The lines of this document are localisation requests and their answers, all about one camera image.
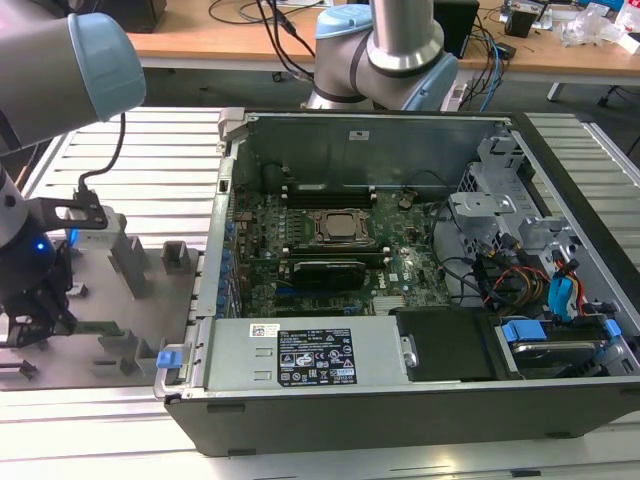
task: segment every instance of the blue clip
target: blue clip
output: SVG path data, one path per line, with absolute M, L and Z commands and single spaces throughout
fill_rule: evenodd
M 360 311 L 360 307 L 355 305 L 353 307 L 344 307 L 343 309 L 345 316 L 356 315 L 359 311 Z
M 604 328 L 609 334 L 609 336 L 611 337 L 611 339 L 614 339 L 622 335 L 622 330 L 620 330 L 620 327 L 618 326 L 618 322 L 616 322 L 613 318 L 607 318 L 604 321 Z
M 167 369 L 182 367 L 182 352 L 176 352 L 175 350 L 161 351 L 156 359 L 156 367 Z
M 502 326 L 507 343 L 543 341 L 547 339 L 542 324 L 538 320 L 511 320 Z

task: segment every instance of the electronic components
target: electronic components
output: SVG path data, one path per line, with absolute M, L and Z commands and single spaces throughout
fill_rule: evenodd
M 398 209 L 406 192 L 291 193 L 306 208 L 270 194 L 236 195 L 241 316 L 378 315 L 449 303 L 422 242 L 424 212 Z M 362 205 L 373 193 L 377 202 Z
M 413 202 L 418 194 L 414 191 L 405 191 L 402 193 L 400 200 L 398 201 L 398 208 L 400 210 L 410 210 L 413 207 Z
M 298 262 L 291 283 L 300 291 L 345 292 L 362 288 L 366 273 L 361 262 Z
M 365 213 L 361 210 L 326 210 L 313 213 L 316 244 L 370 244 Z

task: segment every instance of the black cable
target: black cable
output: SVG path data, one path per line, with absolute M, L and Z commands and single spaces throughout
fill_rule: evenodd
M 631 155 L 631 152 L 635 150 L 635 148 L 638 146 L 639 143 L 640 143 L 640 135 L 638 135 L 638 138 L 635 139 L 635 141 L 629 147 L 629 150 L 627 150 L 627 157 Z
M 504 80 L 504 74 L 507 71 L 507 69 L 509 68 L 509 63 L 510 61 L 507 60 L 506 61 L 506 65 L 505 65 L 505 61 L 502 58 L 495 58 L 495 51 L 493 49 L 493 44 L 495 43 L 495 39 L 493 38 L 493 35 L 491 34 L 491 32 L 489 32 L 484 25 L 482 24 L 482 19 L 480 18 L 479 15 L 476 14 L 476 20 L 477 20 L 477 24 L 474 24 L 474 27 L 477 28 L 480 31 L 481 35 L 478 36 L 482 36 L 483 40 L 481 40 L 481 45 L 484 46 L 486 53 L 487 53 L 487 62 L 485 63 L 484 69 L 482 70 L 482 73 L 480 74 L 480 76 L 473 82 L 473 84 L 471 85 L 471 87 L 469 88 L 469 92 L 466 94 L 466 96 L 462 99 L 462 102 L 460 103 L 460 108 L 462 108 L 463 106 L 466 105 L 466 110 L 469 110 L 471 107 L 471 102 L 473 101 L 474 98 L 478 97 L 479 95 L 483 95 L 485 93 L 489 94 L 491 93 L 492 96 L 495 95 L 495 93 L 498 91 L 498 88 L 502 85 L 503 80 Z M 487 91 L 487 89 L 491 86 L 492 83 L 492 78 L 494 75 L 494 71 L 496 68 L 496 62 L 500 62 L 499 66 L 500 68 L 498 69 L 498 78 L 497 81 L 495 82 L 495 85 L 493 87 L 493 91 L 489 92 Z
M 611 92 L 611 93 L 615 93 L 618 97 L 620 97 L 622 100 L 624 100 L 625 102 L 627 102 L 627 103 L 629 103 L 629 104 L 631 104 L 631 105 L 635 105 L 635 104 L 636 104 L 635 102 L 632 102 L 631 100 L 629 100 L 627 97 L 623 96 L 623 95 L 618 91 L 618 89 L 617 89 L 617 88 L 616 88 L 616 89 L 614 89 L 614 90 L 613 90 L 613 92 Z
M 99 170 L 91 170 L 89 172 L 85 172 L 78 178 L 78 190 L 88 190 L 86 180 L 89 177 L 96 177 L 98 175 L 103 175 L 107 173 L 109 170 L 113 168 L 113 166 L 118 161 L 118 157 L 120 157 L 120 152 L 122 151 L 122 144 L 124 143 L 124 134 L 127 129 L 127 117 L 123 113 L 120 115 L 120 136 L 118 137 L 118 143 L 116 144 L 116 149 L 113 152 L 113 156 L 111 157 L 111 161 L 104 167 Z
M 296 40 L 298 40 L 298 42 L 300 42 L 302 46 L 307 49 L 307 52 L 309 52 L 313 58 L 316 58 L 316 52 L 313 51 L 313 48 L 309 46 L 309 44 L 304 40 L 304 38 L 302 38 L 297 33 L 294 33 L 291 36 Z
M 449 275 L 451 278 L 455 278 L 459 282 L 464 283 L 467 287 L 469 287 L 474 292 L 482 294 L 482 292 L 480 291 L 480 289 L 476 285 L 471 283 L 466 278 L 461 277 L 457 273 L 455 273 L 455 272 L 451 271 L 450 269 L 448 269 L 446 266 L 444 266 L 442 264 L 442 262 L 438 258 L 438 254 L 436 252 L 435 245 L 434 245 L 435 237 L 436 237 L 436 235 L 435 235 L 435 233 L 436 233 L 436 225 L 438 224 L 438 220 L 442 216 L 442 212 L 443 212 L 444 208 L 447 206 L 447 204 L 448 204 L 448 202 L 446 200 L 444 202 L 442 202 L 442 205 L 440 206 L 440 208 L 436 212 L 436 215 L 435 215 L 435 217 L 433 217 L 433 221 L 431 223 L 431 229 L 430 229 L 431 234 L 429 236 L 429 245 L 431 247 L 431 254 L 433 255 L 433 260 L 434 260 L 435 264 L 437 265 L 438 269 L 441 269 L 444 273 Z
M 269 4 L 271 6 L 272 15 L 273 15 L 273 18 L 275 18 L 275 21 L 273 22 L 273 38 L 275 39 L 275 43 L 276 43 L 277 48 L 280 49 L 280 53 L 282 53 L 282 56 L 284 58 L 286 58 L 287 61 L 291 65 L 293 65 L 301 73 L 306 75 L 307 78 L 309 78 L 309 80 L 313 81 L 313 74 L 311 72 L 305 70 L 304 68 L 302 68 L 300 65 L 298 65 L 293 60 L 291 60 L 291 57 L 289 57 L 287 52 L 284 50 L 284 48 L 282 48 L 282 45 L 280 44 L 280 34 L 279 34 L 278 30 L 279 30 L 279 27 L 280 27 L 279 15 L 282 16 L 282 12 L 280 12 L 278 10 L 278 7 L 276 7 L 276 0 L 267 0 L 267 4 Z
M 467 278 L 473 275 L 473 272 L 469 272 L 465 275 L 462 276 L 462 278 Z M 460 282 L 460 295 L 451 295 L 449 298 L 459 298 L 460 301 L 458 302 L 458 306 L 462 305 L 462 302 L 464 302 L 464 300 L 466 298 L 480 298 L 482 299 L 482 295 L 465 295 L 464 294 L 464 283 Z
M 285 15 L 285 16 L 293 15 L 294 13 L 301 12 L 303 10 L 308 10 L 310 8 L 313 8 L 313 7 L 317 7 L 318 5 L 322 5 L 323 3 L 324 3 L 324 0 L 320 0 L 320 1 L 316 2 L 316 3 L 312 3 L 311 5 L 305 5 L 304 7 L 298 7 L 298 8 L 294 8 L 292 10 L 283 12 L 283 15 Z M 249 15 L 248 13 L 245 13 L 245 10 L 247 8 L 253 6 L 253 5 L 255 5 L 255 2 L 245 3 L 244 5 L 242 5 L 238 9 L 238 14 L 242 18 L 244 18 L 246 20 L 246 23 L 244 23 L 244 25 L 254 25 L 256 23 L 262 23 L 262 19 L 261 18 L 256 18 L 256 17 L 253 17 L 253 16 Z M 282 8 L 282 7 L 288 8 L 286 5 L 280 5 L 280 8 Z M 214 18 L 214 19 L 216 19 L 218 21 L 221 21 L 223 23 L 225 22 L 224 19 L 220 20 L 220 19 L 217 19 L 215 17 L 212 17 L 212 18 Z M 269 17 L 269 18 L 267 18 L 267 20 L 268 21 L 269 20 L 273 20 L 273 17 Z
M 622 91 L 623 91 L 624 93 L 626 93 L 627 95 L 632 95 L 632 96 L 634 96 L 634 97 L 638 97 L 638 96 L 640 96 L 640 92 L 630 92 L 629 90 L 627 90 L 627 89 L 626 89 L 626 88 L 624 88 L 624 87 L 621 87 L 620 85 L 616 85 L 616 88 L 617 88 L 618 90 L 622 90 Z
M 491 80 L 491 72 L 493 72 L 495 69 L 495 63 L 494 63 L 495 55 L 493 54 L 493 46 L 491 44 L 491 41 L 493 41 L 493 36 L 486 28 L 484 28 L 484 25 L 482 25 L 482 20 L 480 19 L 479 15 L 476 15 L 476 19 L 479 25 L 474 25 L 474 27 L 476 27 L 482 34 L 483 40 L 481 40 L 481 44 L 484 46 L 485 51 L 487 53 L 487 61 L 485 63 L 484 69 L 480 73 L 480 76 L 471 85 L 471 87 L 469 88 L 469 93 L 467 93 L 467 95 L 463 98 L 460 104 L 460 107 L 467 104 L 467 110 L 471 105 L 471 101 L 476 96 L 481 95 L 487 90 L 487 87 L 489 86 L 490 80 Z M 484 76 L 487 74 L 487 71 L 490 73 L 490 75 L 485 79 Z
M 297 72 L 295 72 L 289 65 L 287 65 L 287 63 L 284 61 L 284 58 L 282 58 L 282 54 L 280 53 L 280 50 L 278 50 L 276 42 L 273 39 L 273 34 L 271 33 L 271 28 L 269 28 L 269 21 L 267 20 L 267 16 L 264 14 L 262 3 L 260 2 L 260 0 L 256 0 L 255 3 L 256 5 L 258 5 L 258 9 L 260 10 L 260 16 L 262 17 L 262 23 L 264 24 L 264 28 L 267 30 L 267 35 L 269 35 L 269 41 L 271 41 L 271 46 L 273 47 L 274 52 L 276 52 L 276 55 L 278 56 L 280 63 L 282 64 L 282 66 L 285 68 L 287 72 L 289 72 L 294 77 L 297 77 L 298 75 Z
M 225 18 L 220 18 L 217 17 L 216 15 L 214 15 L 213 13 L 213 9 L 216 8 L 220 3 L 222 3 L 223 0 L 215 0 L 211 5 L 209 5 L 209 16 L 220 22 L 220 23 L 226 23 L 227 25 L 253 25 L 256 23 L 262 23 L 262 20 L 256 20 L 256 21 L 237 21 L 237 20 L 227 20 Z

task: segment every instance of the robotic arm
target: robotic arm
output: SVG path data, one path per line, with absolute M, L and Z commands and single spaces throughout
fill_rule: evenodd
M 0 0 L 0 156 L 144 100 L 142 67 L 122 29 L 106 15 L 69 11 L 62 0 Z M 73 215 L 59 218 L 58 207 Z M 69 248 L 46 232 L 106 226 L 86 187 L 72 200 L 25 200 L 0 168 L 0 316 L 9 326 L 0 347 L 74 332 Z
M 318 17 L 308 108 L 438 110 L 458 73 L 433 0 L 371 0 Z

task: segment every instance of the power supply label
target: power supply label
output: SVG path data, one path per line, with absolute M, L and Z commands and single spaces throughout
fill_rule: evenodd
M 280 330 L 278 383 L 283 387 L 358 383 L 351 329 Z

